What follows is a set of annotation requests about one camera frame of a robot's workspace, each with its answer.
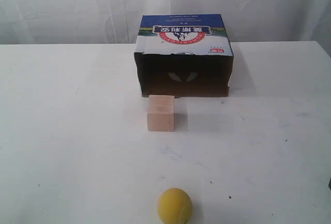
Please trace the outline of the yellow tennis ball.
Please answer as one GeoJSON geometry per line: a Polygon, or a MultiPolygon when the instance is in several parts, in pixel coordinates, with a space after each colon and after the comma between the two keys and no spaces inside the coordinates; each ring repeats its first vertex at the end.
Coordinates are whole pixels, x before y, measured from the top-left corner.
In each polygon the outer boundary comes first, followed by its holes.
{"type": "Polygon", "coordinates": [[[187,223],[192,211],[192,200],[182,189],[169,188],[158,199],[157,212],[162,223],[187,223]]]}

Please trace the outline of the wooden cube block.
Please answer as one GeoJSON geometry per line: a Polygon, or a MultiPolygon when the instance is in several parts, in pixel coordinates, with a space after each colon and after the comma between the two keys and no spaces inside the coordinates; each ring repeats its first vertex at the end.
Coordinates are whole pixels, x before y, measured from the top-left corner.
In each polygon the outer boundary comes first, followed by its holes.
{"type": "Polygon", "coordinates": [[[170,95],[149,95],[148,131],[174,131],[174,100],[174,96],[170,95]]]}

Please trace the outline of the printed cardboard box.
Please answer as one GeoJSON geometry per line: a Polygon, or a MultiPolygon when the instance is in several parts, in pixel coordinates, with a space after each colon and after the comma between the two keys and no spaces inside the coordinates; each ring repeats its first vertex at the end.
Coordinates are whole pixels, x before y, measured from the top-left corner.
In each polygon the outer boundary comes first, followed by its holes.
{"type": "Polygon", "coordinates": [[[220,14],[144,15],[134,61],[143,97],[229,95],[234,54],[220,14]]]}

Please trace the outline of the white backdrop curtain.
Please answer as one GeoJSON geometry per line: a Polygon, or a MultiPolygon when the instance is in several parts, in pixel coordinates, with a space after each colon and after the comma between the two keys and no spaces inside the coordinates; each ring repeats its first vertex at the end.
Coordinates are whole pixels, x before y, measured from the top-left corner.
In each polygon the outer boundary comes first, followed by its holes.
{"type": "Polygon", "coordinates": [[[133,43],[143,15],[207,13],[232,41],[329,34],[330,0],[1,0],[1,43],[133,43]]]}

